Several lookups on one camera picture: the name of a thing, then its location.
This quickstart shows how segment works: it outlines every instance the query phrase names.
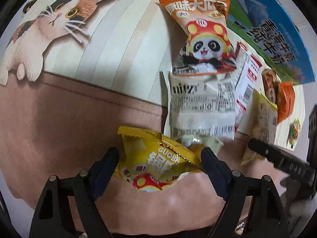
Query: cat paw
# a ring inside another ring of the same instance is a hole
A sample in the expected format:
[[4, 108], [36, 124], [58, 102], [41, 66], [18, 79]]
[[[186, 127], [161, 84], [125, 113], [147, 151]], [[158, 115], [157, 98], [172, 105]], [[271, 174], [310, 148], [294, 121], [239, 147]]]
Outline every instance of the cat paw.
[[18, 66], [18, 69], [16, 70], [16, 77], [18, 78], [18, 80], [22, 80], [25, 77], [25, 67], [23, 63], [20, 63], [20, 65]]
[[34, 82], [38, 79], [38, 77], [40, 76], [41, 71], [39, 70], [33, 70], [31, 72], [26, 71], [26, 77], [28, 78], [28, 80], [30, 82]]
[[7, 85], [8, 82], [8, 70], [7, 69], [0, 69], [0, 85]]

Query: screw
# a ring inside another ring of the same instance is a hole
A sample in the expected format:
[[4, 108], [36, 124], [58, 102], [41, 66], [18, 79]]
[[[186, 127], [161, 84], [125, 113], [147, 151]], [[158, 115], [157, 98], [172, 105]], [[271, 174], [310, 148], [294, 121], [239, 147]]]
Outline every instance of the screw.
[[57, 176], [51, 176], [51, 177], [49, 178], [50, 181], [55, 181], [56, 179], [57, 179]]
[[263, 178], [264, 178], [265, 181], [271, 181], [271, 177], [269, 177], [268, 175], [264, 175]]
[[239, 177], [241, 175], [241, 173], [238, 170], [233, 170], [232, 174], [236, 177]]
[[82, 171], [79, 173], [79, 175], [80, 175], [81, 177], [85, 177], [85, 176], [88, 175], [88, 171], [87, 171], [87, 170], [82, 170]]

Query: plastic wrapper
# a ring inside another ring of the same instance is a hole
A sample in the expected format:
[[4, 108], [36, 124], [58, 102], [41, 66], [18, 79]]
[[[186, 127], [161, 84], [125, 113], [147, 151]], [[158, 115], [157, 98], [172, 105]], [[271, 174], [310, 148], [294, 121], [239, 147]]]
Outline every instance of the plastic wrapper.
[[[270, 102], [265, 95], [259, 94], [256, 90], [253, 92], [253, 105], [256, 119], [252, 127], [251, 138], [274, 145], [277, 126], [277, 105]], [[254, 159], [264, 160], [264, 157], [247, 147], [241, 165], [245, 165]]]
[[262, 80], [264, 86], [264, 92], [267, 99], [276, 104], [277, 102], [277, 93], [278, 93], [278, 83], [275, 70], [268, 69], [262, 72]]
[[236, 83], [236, 123], [235, 130], [238, 129], [240, 121], [247, 110], [252, 92], [256, 84], [257, 75], [262, 64], [248, 51], [247, 47], [239, 42], [236, 50], [237, 69], [231, 73], [233, 82]]
[[168, 87], [165, 135], [181, 141], [185, 135], [234, 139], [235, 96], [231, 80], [200, 81], [164, 74]]
[[123, 137], [125, 153], [114, 176], [138, 190], [161, 191], [182, 173], [202, 169], [199, 156], [161, 133], [121, 126], [118, 134]]
[[294, 147], [301, 131], [301, 123], [296, 119], [289, 127], [287, 141], [291, 144], [291, 148]]
[[199, 135], [184, 135], [182, 137], [182, 144], [199, 158], [201, 150], [205, 147], [209, 147], [217, 156], [220, 148], [223, 146], [222, 141], [217, 138], [202, 137]]
[[293, 113], [295, 103], [295, 91], [291, 82], [278, 84], [277, 95], [277, 124]]
[[236, 69], [227, 36], [230, 0], [159, 0], [188, 35], [173, 66], [176, 75], [195, 76]]

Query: striped wall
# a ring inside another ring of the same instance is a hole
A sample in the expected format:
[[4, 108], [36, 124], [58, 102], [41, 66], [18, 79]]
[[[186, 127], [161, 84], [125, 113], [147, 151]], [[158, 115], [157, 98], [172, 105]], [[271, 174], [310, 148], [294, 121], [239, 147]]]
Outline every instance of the striped wall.
[[[38, 0], [23, 21], [33, 20], [54, 1]], [[100, 6], [85, 31], [90, 38], [83, 37], [81, 45], [70, 35], [54, 40], [44, 53], [44, 71], [166, 105], [159, 71], [171, 69], [186, 35], [158, 0]]]

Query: calico cat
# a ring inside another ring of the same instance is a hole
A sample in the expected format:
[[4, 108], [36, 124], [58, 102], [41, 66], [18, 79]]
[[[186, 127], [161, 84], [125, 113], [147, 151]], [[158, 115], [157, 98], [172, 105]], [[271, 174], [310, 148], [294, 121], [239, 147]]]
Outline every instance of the calico cat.
[[43, 52], [50, 42], [72, 35], [82, 43], [76, 31], [88, 36], [79, 26], [96, 11], [98, 5], [112, 0], [56, 0], [35, 20], [21, 24], [14, 32], [0, 65], [0, 84], [6, 85], [8, 71], [16, 70], [19, 80], [26, 75], [35, 81], [43, 67]]

